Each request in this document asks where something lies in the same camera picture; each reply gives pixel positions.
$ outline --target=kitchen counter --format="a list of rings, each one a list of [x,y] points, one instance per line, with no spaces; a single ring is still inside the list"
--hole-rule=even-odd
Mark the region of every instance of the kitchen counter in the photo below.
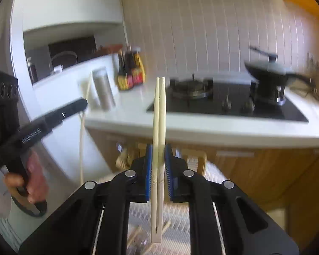
[[[152,138],[155,79],[116,96],[116,108],[90,111],[87,128]],[[231,147],[319,147],[319,103],[286,89],[286,97],[308,123],[237,116],[167,113],[166,137],[171,141]]]

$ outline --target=wok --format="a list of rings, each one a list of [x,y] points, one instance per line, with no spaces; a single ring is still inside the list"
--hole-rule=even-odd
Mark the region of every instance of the wok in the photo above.
[[[276,63],[276,59],[278,58],[277,54],[263,52],[258,48],[252,46],[249,46],[249,48],[262,55],[268,56],[268,61],[245,61],[247,71],[260,83],[275,86],[287,86],[295,79],[299,79],[305,82],[310,87],[314,87],[314,83],[309,77],[293,73],[291,69],[288,69]]]

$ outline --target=metal bolt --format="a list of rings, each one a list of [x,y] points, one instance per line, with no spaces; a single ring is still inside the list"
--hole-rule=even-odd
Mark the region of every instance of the metal bolt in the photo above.
[[[125,175],[126,175],[127,177],[134,177],[134,176],[136,175],[136,172],[135,172],[134,170],[127,170],[127,171],[125,172]]]
[[[95,183],[92,181],[88,181],[85,183],[84,187],[87,190],[92,190],[95,187]]]
[[[192,170],[185,170],[183,174],[187,177],[192,177],[194,175],[194,172]]]
[[[230,180],[227,180],[227,181],[225,181],[224,186],[225,186],[227,189],[233,189],[233,188],[234,188],[234,183],[231,182]]]

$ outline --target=human hand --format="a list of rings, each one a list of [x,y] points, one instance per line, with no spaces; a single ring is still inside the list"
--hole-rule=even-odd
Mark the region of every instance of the human hand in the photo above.
[[[30,172],[27,191],[27,200],[34,204],[46,199],[48,194],[48,185],[43,174],[43,169],[39,162],[39,157],[35,152],[32,152],[27,161],[27,169]],[[24,185],[24,179],[16,173],[7,173],[4,178],[7,187],[19,187]]]

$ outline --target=disposable wooden chopsticks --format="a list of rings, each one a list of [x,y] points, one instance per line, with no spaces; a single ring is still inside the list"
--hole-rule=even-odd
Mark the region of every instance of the disposable wooden chopsticks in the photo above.
[[[151,168],[151,242],[162,242],[164,202],[164,148],[166,129],[165,78],[157,78],[154,101]]]

